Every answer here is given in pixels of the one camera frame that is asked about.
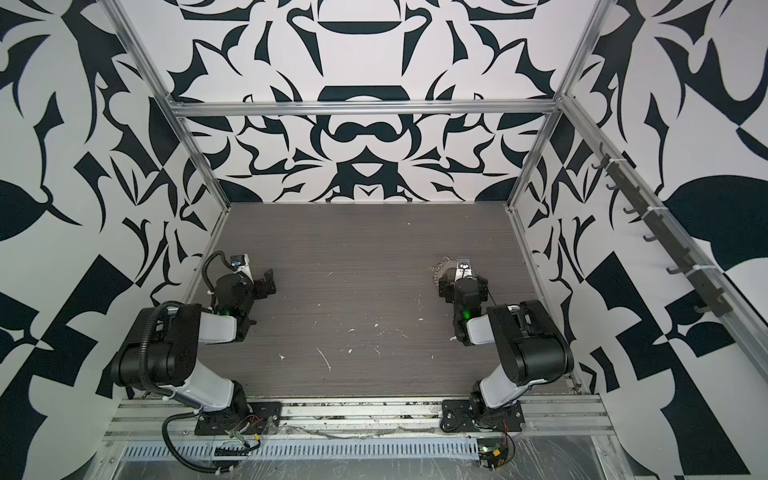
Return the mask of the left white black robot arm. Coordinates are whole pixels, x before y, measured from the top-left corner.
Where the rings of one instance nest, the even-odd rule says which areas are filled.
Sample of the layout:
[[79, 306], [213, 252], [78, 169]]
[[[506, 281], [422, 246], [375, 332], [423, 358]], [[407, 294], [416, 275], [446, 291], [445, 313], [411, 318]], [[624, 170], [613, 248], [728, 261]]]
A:
[[256, 280], [240, 269], [217, 280], [209, 308], [167, 301], [141, 310], [113, 357], [112, 381], [200, 412], [246, 416], [242, 385], [205, 366], [198, 350], [201, 345], [243, 342], [256, 324], [250, 318], [255, 301], [276, 293], [271, 269]]

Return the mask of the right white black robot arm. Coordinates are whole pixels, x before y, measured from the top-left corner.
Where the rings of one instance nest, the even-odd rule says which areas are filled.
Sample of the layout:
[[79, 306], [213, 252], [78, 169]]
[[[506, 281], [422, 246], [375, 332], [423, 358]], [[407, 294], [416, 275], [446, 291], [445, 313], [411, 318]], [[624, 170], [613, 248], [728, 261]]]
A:
[[478, 417], [501, 412], [536, 386], [572, 372], [574, 358], [562, 332], [538, 300], [495, 304], [479, 276], [437, 280], [438, 295], [453, 306], [454, 333], [466, 346], [493, 345], [499, 365], [479, 380], [470, 396]]

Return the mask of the right electronics board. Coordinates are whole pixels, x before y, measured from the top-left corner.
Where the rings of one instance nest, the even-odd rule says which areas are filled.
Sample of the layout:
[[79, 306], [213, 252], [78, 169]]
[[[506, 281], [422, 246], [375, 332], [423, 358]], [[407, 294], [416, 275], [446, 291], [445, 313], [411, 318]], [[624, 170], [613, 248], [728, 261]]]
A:
[[478, 440], [478, 462], [482, 468], [496, 470], [510, 463], [515, 455], [516, 446], [512, 437]]

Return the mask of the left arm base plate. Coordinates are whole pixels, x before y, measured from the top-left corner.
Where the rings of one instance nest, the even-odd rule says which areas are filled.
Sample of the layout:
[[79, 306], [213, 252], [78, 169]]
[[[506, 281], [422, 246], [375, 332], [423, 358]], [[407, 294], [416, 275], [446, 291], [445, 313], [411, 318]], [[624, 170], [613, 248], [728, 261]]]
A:
[[234, 408], [203, 412], [198, 416], [196, 436], [228, 435], [236, 430], [242, 435], [262, 435], [276, 430], [281, 422], [283, 403], [278, 401], [249, 402], [243, 413]]

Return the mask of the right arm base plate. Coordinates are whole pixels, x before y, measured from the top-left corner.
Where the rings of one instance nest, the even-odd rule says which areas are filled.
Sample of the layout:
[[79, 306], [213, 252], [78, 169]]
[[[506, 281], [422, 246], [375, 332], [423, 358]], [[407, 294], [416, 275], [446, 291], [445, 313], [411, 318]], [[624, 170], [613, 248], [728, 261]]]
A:
[[525, 422], [519, 404], [488, 409], [470, 400], [443, 400], [440, 429], [445, 433], [517, 433]]

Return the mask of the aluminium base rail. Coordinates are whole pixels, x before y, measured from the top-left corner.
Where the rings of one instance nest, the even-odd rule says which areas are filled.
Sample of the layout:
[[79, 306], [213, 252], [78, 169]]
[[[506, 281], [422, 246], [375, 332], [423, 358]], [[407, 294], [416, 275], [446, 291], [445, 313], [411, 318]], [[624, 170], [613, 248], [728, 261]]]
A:
[[471, 419], [453, 398], [259, 399], [237, 424], [240, 436], [268, 439], [437, 438], [452, 435], [604, 436], [615, 430], [597, 396], [528, 395], [493, 427]]

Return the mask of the wall hook rail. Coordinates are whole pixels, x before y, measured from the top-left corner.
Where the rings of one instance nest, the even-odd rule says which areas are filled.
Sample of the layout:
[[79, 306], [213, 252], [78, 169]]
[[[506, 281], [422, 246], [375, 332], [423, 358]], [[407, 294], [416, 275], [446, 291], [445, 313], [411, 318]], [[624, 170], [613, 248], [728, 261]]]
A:
[[697, 251], [693, 240], [683, 231], [671, 211], [650, 190], [625, 158], [615, 158], [599, 145], [600, 160], [594, 166], [603, 170], [613, 181], [608, 189], [619, 191], [630, 206], [624, 212], [641, 220], [650, 233], [644, 237], [657, 242], [673, 262], [666, 269], [670, 275], [682, 275], [691, 284], [703, 304], [695, 310], [723, 317], [734, 311], [725, 294], [723, 281], [717, 278], [717, 267]]

